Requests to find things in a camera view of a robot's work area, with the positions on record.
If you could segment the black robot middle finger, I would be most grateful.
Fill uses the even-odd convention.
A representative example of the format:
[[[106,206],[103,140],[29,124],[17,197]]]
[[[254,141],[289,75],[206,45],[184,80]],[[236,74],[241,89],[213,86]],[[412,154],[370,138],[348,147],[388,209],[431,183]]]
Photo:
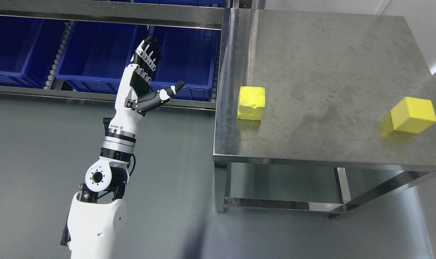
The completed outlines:
[[[154,56],[157,56],[160,54],[160,52],[162,51],[162,47],[159,46],[159,40],[158,39],[154,39],[151,41],[151,46],[150,46],[150,52],[151,54],[154,54]],[[145,69],[149,69],[149,65],[145,64]]]

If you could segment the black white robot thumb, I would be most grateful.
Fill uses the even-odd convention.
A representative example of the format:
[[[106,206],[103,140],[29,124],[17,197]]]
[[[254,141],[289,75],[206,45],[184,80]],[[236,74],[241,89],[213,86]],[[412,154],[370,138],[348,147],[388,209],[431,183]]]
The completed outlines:
[[[184,85],[184,81],[178,81],[170,87],[142,95],[132,103],[131,109],[135,110],[137,113],[147,113],[169,102],[170,99],[178,94]]]

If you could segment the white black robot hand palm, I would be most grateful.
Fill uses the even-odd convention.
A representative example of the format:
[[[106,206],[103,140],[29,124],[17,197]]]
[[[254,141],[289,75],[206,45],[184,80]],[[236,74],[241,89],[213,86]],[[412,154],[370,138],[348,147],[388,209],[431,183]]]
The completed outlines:
[[[128,64],[123,72],[119,89],[115,99],[116,113],[110,122],[112,133],[137,133],[142,115],[132,110],[127,105],[134,102],[142,95],[150,92],[150,77],[144,78],[147,73],[137,64]]]

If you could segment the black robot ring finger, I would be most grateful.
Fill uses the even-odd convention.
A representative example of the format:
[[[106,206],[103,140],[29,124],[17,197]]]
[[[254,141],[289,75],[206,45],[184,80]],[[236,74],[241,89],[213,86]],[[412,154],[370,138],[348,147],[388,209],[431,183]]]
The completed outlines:
[[[145,60],[142,62],[139,62],[139,65],[143,65],[143,64],[148,64],[149,65],[149,56],[151,54],[150,52],[150,46],[151,46],[151,41],[153,40],[153,35],[152,34],[148,34],[147,37],[144,39],[145,41]]]

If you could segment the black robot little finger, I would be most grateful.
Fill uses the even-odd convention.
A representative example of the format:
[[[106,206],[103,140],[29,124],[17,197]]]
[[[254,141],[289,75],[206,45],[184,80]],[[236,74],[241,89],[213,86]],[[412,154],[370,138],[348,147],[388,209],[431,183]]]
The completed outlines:
[[[142,40],[133,54],[133,62],[142,62],[145,60],[145,41]]]

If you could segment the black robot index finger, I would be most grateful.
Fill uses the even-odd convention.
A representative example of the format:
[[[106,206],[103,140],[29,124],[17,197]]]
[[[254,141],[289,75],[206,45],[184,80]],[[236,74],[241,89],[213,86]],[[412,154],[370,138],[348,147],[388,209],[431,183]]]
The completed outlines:
[[[154,54],[150,54],[149,56],[149,70],[150,72],[155,72],[159,62],[162,60],[163,56],[162,54],[159,54],[157,56],[154,56]]]

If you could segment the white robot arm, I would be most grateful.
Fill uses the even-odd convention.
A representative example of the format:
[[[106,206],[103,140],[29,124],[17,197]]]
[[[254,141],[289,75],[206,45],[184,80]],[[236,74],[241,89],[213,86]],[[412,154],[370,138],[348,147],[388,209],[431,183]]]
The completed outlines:
[[[123,199],[136,165],[137,127],[148,111],[169,102],[185,85],[179,81],[151,91],[151,78],[162,60],[158,39],[148,34],[125,67],[115,99],[115,115],[103,118],[105,136],[98,161],[75,193],[60,244],[72,259],[111,259],[127,216]]]

